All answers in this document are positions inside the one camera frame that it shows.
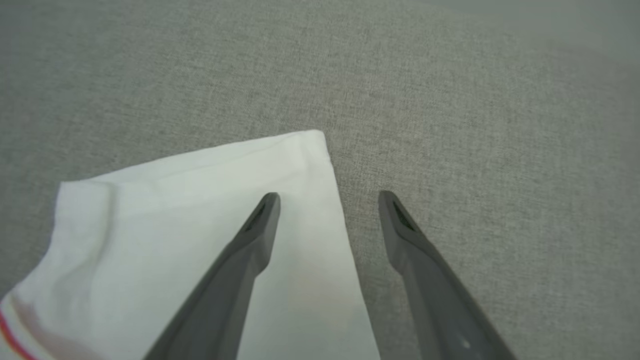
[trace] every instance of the gray background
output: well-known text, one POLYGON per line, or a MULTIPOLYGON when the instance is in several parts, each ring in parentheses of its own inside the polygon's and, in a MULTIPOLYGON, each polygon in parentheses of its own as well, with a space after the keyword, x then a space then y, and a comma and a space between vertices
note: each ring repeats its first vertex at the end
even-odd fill
POLYGON ((633 16, 438 3, 3 1, 0 294, 60 181, 317 128, 384 359, 418 352, 380 189, 519 358, 638 359, 638 32, 608 25, 633 16))

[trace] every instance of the white cloth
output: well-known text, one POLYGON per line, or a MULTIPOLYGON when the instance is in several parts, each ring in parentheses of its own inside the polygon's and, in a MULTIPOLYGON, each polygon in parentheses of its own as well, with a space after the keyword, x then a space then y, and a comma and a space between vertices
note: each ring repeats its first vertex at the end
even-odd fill
POLYGON ((49 250, 2 301, 0 357, 142 359, 267 192, 282 210, 237 358, 379 358, 320 131, 63 183, 49 250))

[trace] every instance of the folded cloth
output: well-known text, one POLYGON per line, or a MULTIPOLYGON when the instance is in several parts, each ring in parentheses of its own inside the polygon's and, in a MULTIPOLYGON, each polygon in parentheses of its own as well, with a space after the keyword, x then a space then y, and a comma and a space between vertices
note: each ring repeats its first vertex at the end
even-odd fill
POLYGON ((0 304, 0 358, 143 359, 268 192, 280 221, 237 358, 379 358, 320 131, 63 183, 49 250, 0 304))

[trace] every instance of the red stripe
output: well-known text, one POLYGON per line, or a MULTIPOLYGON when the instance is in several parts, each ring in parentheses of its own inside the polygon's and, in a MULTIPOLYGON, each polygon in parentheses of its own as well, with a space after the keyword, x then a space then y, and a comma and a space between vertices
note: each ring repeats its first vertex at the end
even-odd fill
POLYGON ((29 354, 29 352, 24 347, 22 347, 22 345, 20 345, 18 339, 15 338, 15 336, 11 332, 11 329, 9 329, 9 325, 7 325, 2 311, 0 311, 0 332, 2 332, 4 340, 7 344, 9 344, 13 351, 16 352, 16 354, 20 355, 25 360, 38 360, 31 354, 29 354))

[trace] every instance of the towel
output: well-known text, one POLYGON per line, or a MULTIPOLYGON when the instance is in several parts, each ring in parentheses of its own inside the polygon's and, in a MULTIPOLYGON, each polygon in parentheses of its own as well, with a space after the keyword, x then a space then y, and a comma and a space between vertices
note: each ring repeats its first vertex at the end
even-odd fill
POLYGON ((49 249, 0 304, 0 359, 143 359, 268 192, 282 209, 238 360, 379 359, 320 131, 62 183, 49 249))

